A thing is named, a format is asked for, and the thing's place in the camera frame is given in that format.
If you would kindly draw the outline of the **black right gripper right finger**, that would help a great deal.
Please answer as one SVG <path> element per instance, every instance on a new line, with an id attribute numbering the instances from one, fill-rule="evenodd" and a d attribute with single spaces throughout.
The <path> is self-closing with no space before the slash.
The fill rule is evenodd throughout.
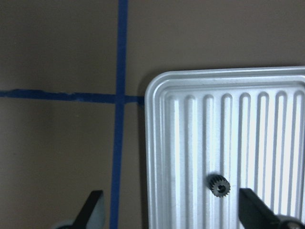
<path id="1" fill-rule="evenodd" d="M 250 189 L 239 189 L 238 217 L 245 229 L 281 229 L 280 219 Z"/>

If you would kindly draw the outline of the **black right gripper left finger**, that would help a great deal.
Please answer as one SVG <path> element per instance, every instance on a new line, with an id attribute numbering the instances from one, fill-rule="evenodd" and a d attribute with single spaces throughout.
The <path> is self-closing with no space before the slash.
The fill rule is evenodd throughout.
<path id="1" fill-rule="evenodd" d="M 103 191 L 92 191 L 74 221 L 75 229 L 103 228 Z"/>

